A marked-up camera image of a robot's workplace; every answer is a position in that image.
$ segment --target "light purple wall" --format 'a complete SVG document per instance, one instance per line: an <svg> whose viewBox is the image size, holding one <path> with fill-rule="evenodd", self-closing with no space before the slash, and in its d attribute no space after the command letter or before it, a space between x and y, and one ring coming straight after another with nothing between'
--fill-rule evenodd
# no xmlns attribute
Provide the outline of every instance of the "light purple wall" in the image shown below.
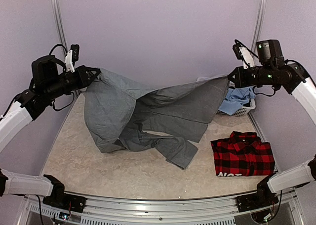
<svg viewBox="0 0 316 225"><path fill-rule="evenodd" d="M50 0L0 0L0 112L28 88L31 63L58 43ZM58 106L68 103L62 99ZM0 168L38 175L67 110L47 109L0 153ZM0 197L0 225L13 224L21 197Z"/></svg>
<svg viewBox="0 0 316 225"><path fill-rule="evenodd" d="M259 0L59 0L80 64L151 86L229 73L251 44Z"/></svg>
<svg viewBox="0 0 316 225"><path fill-rule="evenodd" d="M261 40L278 39L283 56L302 63L316 79L315 0L268 0ZM257 97L254 112L272 144L276 163L286 170L316 154L316 126L301 105L284 90L276 96ZM297 189L308 225L316 221L316 183Z"/></svg>

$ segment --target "shirt collar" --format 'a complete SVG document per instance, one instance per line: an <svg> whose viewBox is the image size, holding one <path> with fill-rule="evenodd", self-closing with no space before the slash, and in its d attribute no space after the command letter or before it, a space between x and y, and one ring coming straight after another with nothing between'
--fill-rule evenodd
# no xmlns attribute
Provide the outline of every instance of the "shirt collar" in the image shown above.
<svg viewBox="0 0 316 225"><path fill-rule="evenodd" d="M237 152L245 147L256 148L261 144L261 139L253 132L241 133L233 131L230 138Z"/></svg>

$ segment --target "plaid fabric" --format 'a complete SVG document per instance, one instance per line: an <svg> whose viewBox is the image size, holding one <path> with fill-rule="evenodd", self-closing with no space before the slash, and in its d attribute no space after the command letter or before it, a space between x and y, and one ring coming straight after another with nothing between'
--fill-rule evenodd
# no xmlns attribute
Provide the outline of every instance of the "plaid fabric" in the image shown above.
<svg viewBox="0 0 316 225"><path fill-rule="evenodd" d="M271 175L275 168L271 146L256 133L233 131L229 138L211 142L217 176Z"/></svg>

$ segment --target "black cable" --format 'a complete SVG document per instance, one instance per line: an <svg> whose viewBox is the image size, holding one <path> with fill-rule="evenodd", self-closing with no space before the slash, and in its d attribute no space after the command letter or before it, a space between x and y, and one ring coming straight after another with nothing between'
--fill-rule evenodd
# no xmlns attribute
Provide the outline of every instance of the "black cable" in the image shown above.
<svg viewBox="0 0 316 225"><path fill-rule="evenodd" d="M247 46L245 46L242 42L240 42L239 40L235 40L236 44L240 44L241 46L245 47L253 56L255 56L256 58L259 59L258 55L256 55L254 52L252 52L250 49L248 49Z"/></svg>
<svg viewBox="0 0 316 225"><path fill-rule="evenodd" d="M40 216L41 225L44 225L43 216L41 214L40 197L38 195L36 195L36 197L39 199L39 216Z"/></svg>
<svg viewBox="0 0 316 225"><path fill-rule="evenodd" d="M272 217L270 220L268 220L268 222L270 222L271 220L273 220L273 219L277 216L277 213L278 213L278 211L280 210L281 200L282 200L282 190L281 190L280 201L279 201L279 203L278 203L278 207L277 207L276 213L273 215L273 217Z"/></svg>
<svg viewBox="0 0 316 225"><path fill-rule="evenodd" d="M67 53L67 49L66 49L66 47L63 44L57 44L51 49L51 51L49 52L48 55L51 55L53 53L53 51L59 46L62 47L65 50L65 52Z"/></svg>
<svg viewBox="0 0 316 225"><path fill-rule="evenodd" d="M253 86L253 88L252 88L252 91L253 91L253 93L255 94L255 95L265 95L265 96L268 96L268 97L271 97L271 96L274 96L275 95L275 93L276 93L276 89L272 86L271 88L273 89L273 94L272 95L267 95L267 94L264 94L264 93L261 93L261 92L255 92L255 88L256 88L257 86Z"/></svg>
<svg viewBox="0 0 316 225"><path fill-rule="evenodd" d="M14 103L14 101L16 100L16 98L20 95L21 93L17 94L12 101L10 102L8 108L6 109L5 113L2 115L2 117L0 117L0 121L5 117L5 115L8 113L8 111L10 110L10 107L12 106L12 104Z"/></svg>
<svg viewBox="0 0 316 225"><path fill-rule="evenodd" d="M299 62L295 61L295 60L292 60L292 59L287 59L287 60L285 60L285 64L287 64L288 62L296 63L296 64L298 64L299 66L301 66L301 67L305 70L305 68L303 67L303 65L300 64Z"/></svg>
<svg viewBox="0 0 316 225"><path fill-rule="evenodd" d="M56 107L55 107L55 101L56 100L54 100L53 101L53 109L54 109L54 111L61 111L61 110L63 110L63 109L65 109L65 108L67 108L68 106L70 106L73 102L74 102L74 100L75 100L75 94L73 93L73 92L71 92L71 94L73 95L73 100L68 104L68 105L66 105L66 106L64 106L63 108L61 108L61 109L56 109Z"/></svg>

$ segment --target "blue cloth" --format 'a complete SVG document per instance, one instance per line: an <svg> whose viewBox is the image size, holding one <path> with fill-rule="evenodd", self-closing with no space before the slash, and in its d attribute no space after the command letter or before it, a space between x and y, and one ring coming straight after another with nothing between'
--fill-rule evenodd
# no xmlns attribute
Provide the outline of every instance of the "blue cloth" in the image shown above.
<svg viewBox="0 0 316 225"><path fill-rule="evenodd" d="M252 87L236 89L229 88L222 105L219 107L219 110L228 115L233 115L236 111L242 108L243 105L247 104L250 99L254 98L255 94L252 91Z"/></svg>

